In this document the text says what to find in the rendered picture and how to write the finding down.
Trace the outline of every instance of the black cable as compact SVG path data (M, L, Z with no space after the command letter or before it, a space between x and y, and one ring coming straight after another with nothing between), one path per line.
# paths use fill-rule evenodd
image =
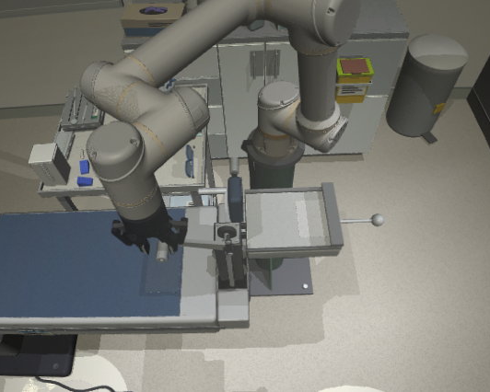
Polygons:
M43 380L42 378L39 378L38 376L35 376L35 378L42 382L42 383L50 383L50 384L55 384L57 386L61 386L62 388L68 390L68 391L71 391L71 392L88 392L88 391L95 391L97 389L100 389L100 388L105 388L105 389L109 389L110 392L116 392L114 389L112 389L110 386L95 386L93 388L89 388L89 389L73 389L69 386L65 386L63 384L60 384L58 383L57 381L51 381L51 380Z

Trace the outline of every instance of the gray robotic arm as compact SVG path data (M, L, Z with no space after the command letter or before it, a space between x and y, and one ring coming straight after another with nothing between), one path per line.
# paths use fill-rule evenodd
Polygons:
M359 7L360 0L206 0L118 63L90 65L80 83L83 94L119 120L87 141L90 162L122 218L112 233L143 251L149 237L172 250L182 243L186 222L170 219L154 173L205 127L209 110L191 88L166 94L157 86L256 19L288 28L300 84L265 94L260 137L289 135L329 151L346 126L335 104L336 50L352 34ZM280 99L287 94L288 103Z

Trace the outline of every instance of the blue mattress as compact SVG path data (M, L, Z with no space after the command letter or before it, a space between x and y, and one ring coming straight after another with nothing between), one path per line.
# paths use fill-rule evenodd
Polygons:
M184 208L170 208L180 220ZM111 234L115 211L0 214L0 317L178 316L183 247L169 261Z

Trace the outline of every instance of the floor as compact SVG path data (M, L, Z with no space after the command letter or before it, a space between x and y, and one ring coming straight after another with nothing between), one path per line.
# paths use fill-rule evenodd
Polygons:
M0 213L63 210L37 195L28 165L57 122L0 120ZM253 297L249 329L80 335L74 372L55 380L132 392L490 392L490 151L464 99L449 101L433 134L432 145L400 136L383 116L369 154L297 164L295 187L334 183L342 219L385 218L344 225L339 256L311 259L314 295ZM214 168L224 186L228 161ZM244 160L240 175L247 189ZM63 389L0 377L1 390Z

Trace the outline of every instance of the gray trash can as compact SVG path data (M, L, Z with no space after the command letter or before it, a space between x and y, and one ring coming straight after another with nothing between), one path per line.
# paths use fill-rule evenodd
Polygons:
M404 136L423 136L434 143L430 131L468 57L448 37L427 34L411 40L387 110L390 127Z

